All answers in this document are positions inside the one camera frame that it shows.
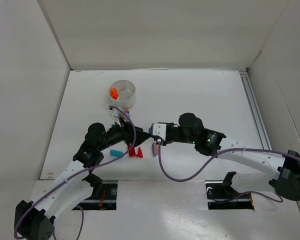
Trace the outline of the orange lego brick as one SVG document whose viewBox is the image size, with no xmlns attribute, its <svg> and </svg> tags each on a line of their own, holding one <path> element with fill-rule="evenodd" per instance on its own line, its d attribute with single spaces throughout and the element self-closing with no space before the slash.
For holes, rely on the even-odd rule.
<svg viewBox="0 0 300 240">
<path fill-rule="evenodd" d="M 110 87 L 109 88 L 109 95 L 114 100 L 117 100 L 118 97 L 119 97 L 119 94 L 118 94 L 118 92 L 117 92 L 117 90 L 116 90 L 115 87 Z"/>
</svg>

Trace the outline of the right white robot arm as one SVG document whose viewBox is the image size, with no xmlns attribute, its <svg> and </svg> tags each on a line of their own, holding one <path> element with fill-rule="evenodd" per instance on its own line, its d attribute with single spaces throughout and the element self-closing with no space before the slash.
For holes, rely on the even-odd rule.
<svg viewBox="0 0 300 240">
<path fill-rule="evenodd" d="M 170 143 L 193 144 L 194 149 L 209 157 L 209 162 L 219 158 L 250 167 L 262 176 L 240 177 L 232 172 L 226 185 L 237 184 L 235 190 L 246 192 L 275 192 L 291 201 L 300 201 L 300 154 L 293 150 L 280 152 L 269 149 L 251 148 L 235 141 L 224 133 L 205 128 L 202 120 L 193 113 L 179 116 L 178 124 L 168 123 L 162 137 L 164 145 Z"/>
</svg>

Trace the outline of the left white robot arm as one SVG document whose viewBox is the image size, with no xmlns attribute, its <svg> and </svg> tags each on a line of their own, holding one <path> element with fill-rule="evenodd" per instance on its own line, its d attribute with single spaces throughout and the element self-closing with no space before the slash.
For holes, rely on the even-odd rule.
<svg viewBox="0 0 300 240">
<path fill-rule="evenodd" d="M 106 130 L 101 123 L 88 127 L 84 142 L 68 166 L 36 200 L 22 200 L 15 208 L 16 240 L 48 240 L 55 233 L 55 221 L 81 201 L 96 194 L 102 179 L 93 174 L 97 168 L 110 165 L 152 135 L 127 121 Z M 102 162 L 103 150 L 124 142 L 128 149 L 113 160 Z"/>
</svg>

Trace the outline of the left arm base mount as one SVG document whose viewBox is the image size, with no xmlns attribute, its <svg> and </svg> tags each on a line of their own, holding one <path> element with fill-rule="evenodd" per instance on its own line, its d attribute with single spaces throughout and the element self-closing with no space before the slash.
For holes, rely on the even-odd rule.
<svg viewBox="0 0 300 240">
<path fill-rule="evenodd" d="M 118 181 L 104 181 L 100 189 L 93 189 L 92 195 L 78 206 L 84 211 L 115 211 L 117 209 Z"/>
</svg>

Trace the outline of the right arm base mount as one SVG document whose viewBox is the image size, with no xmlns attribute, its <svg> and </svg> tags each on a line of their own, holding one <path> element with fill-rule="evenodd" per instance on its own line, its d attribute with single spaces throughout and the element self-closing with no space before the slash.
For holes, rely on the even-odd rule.
<svg viewBox="0 0 300 240">
<path fill-rule="evenodd" d="M 223 180 L 205 182 L 209 210 L 254 210 L 251 194 L 241 195 L 232 188 L 235 175 L 236 172 L 231 171 Z"/>
</svg>

